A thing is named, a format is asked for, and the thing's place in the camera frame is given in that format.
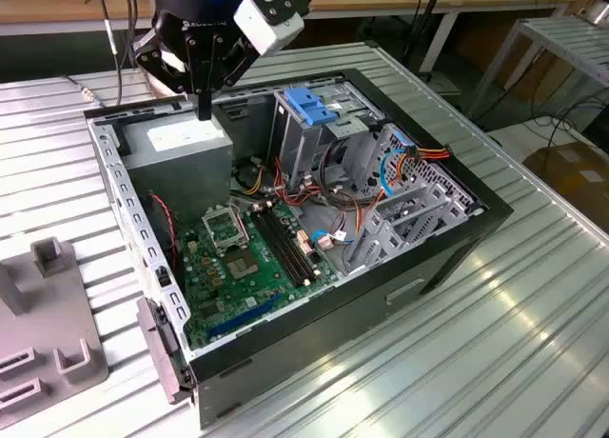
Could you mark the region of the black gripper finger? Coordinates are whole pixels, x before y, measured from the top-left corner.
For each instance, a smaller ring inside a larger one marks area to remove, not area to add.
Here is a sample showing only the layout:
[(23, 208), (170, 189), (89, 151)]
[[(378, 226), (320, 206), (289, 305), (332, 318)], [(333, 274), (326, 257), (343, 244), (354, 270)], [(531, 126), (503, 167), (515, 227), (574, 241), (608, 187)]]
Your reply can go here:
[(198, 120), (206, 119), (206, 93), (195, 81), (187, 64), (162, 49), (154, 29), (131, 45), (135, 63), (169, 90), (183, 94), (192, 103)]
[(212, 95), (234, 86), (260, 56), (242, 34), (230, 41), (227, 35), (214, 36), (204, 90), (204, 119), (211, 118)]

